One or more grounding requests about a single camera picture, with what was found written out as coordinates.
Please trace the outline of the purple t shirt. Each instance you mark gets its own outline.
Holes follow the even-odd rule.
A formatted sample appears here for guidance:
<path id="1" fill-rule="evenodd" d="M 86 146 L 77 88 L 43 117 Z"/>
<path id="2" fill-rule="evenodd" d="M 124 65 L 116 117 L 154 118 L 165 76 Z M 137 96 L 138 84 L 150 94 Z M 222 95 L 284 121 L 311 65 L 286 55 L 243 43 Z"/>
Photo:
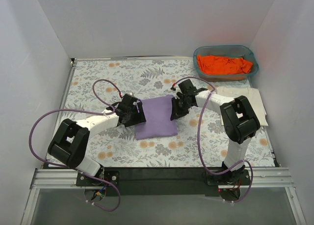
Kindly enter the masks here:
<path id="1" fill-rule="evenodd" d="M 178 134 L 177 125 L 171 120 L 173 95 L 142 100 L 146 122 L 135 125 L 135 138 L 145 140 L 172 137 Z"/>

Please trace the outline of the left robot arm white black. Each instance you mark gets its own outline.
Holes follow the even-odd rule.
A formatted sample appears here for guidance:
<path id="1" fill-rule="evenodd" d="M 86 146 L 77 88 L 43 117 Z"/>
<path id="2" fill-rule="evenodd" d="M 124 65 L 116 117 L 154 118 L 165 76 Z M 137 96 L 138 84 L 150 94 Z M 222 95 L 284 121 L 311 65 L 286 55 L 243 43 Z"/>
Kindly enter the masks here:
<path id="1" fill-rule="evenodd" d="M 87 174 L 88 181 L 98 186 L 105 179 L 105 169 L 87 156 L 88 141 L 107 129 L 144 122 L 142 101 L 126 94 L 117 106 L 106 108 L 100 115 L 77 121 L 63 120 L 48 147 L 48 153 L 68 168 Z"/>

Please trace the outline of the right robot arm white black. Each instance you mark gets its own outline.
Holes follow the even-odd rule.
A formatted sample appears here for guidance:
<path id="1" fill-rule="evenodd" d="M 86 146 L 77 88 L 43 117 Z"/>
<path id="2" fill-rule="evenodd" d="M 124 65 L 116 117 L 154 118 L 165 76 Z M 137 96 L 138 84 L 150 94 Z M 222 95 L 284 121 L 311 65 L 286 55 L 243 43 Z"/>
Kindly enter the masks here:
<path id="1" fill-rule="evenodd" d="M 197 88 L 192 83 L 192 77 L 184 77 L 172 84 L 171 90 L 177 88 L 176 97 L 172 98 L 171 120 L 179 119 L 189 113 L 191 107 L 199 107 L 218 113 L 223 119 L 223 126 L 229 138 L 228 152 L 219 171 L 211 171 L 204 167 L 208 178 L 216 182 L 233 184 L 244 176 L 246 151 L 251 139 L 261 125 L 247 97 L 236 98 L 216 94 L 211 90 Z"/>

